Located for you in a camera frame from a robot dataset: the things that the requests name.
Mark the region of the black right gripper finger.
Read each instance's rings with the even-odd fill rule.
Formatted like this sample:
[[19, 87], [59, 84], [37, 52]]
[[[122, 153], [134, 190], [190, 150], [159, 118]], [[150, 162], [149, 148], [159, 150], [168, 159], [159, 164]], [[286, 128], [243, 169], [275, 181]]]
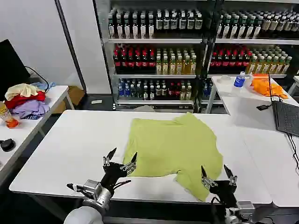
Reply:
[[210, 189], [211, 187], [216, 187], [218, 184], [207, 176], [206, 171], [203, 166], [201, 166], [201, 181], [206, 189]]
[[224, 170], [227, 174], [228, 180], [226, 180], [226, 182], [230, 185], [230, 186], [236, 186], [236, 182], [237, 182], [237, 176], [233, 175], [231, 169], [229, 169], [225, 164], [224, 166]]

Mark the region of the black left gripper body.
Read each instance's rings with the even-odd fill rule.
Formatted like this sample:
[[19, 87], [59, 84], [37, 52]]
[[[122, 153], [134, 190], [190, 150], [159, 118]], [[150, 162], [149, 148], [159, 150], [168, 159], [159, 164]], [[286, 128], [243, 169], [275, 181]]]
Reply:
[[102, 187], [107, 190], [113, 190], [118, 179], [127, 176], [127, 171], [123, 170], [121, 167], [123, 164], [111, 162], [108, 165], [103, 165], [104, 176], [100, 181]]

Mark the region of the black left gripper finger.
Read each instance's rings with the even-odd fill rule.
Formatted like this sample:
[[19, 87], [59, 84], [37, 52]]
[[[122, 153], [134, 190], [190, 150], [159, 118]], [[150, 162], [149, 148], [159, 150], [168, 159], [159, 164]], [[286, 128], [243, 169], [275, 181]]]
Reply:
[[137, 152], [134, 154], [131, 161], [121, 167], [121, 171], [126, 175], [130, 175], [136, 169]]
[[114, 148], [112, 151], [108, 153], [107, 156], [103, 157], [103, 166], [110, 166], [110, 161], [113, 158], [117, 148]]

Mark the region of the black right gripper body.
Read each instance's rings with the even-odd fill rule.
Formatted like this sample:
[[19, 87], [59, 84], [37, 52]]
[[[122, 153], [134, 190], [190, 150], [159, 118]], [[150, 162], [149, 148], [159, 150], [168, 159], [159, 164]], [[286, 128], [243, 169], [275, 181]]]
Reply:
[[209, 191], [218, 196], [220, 203], [226, 208], [236, 208], [237, 200], [234, 196], [236, 184], [230, 184], [229, 180], [215, 181], [216, 185], [211, 186]]

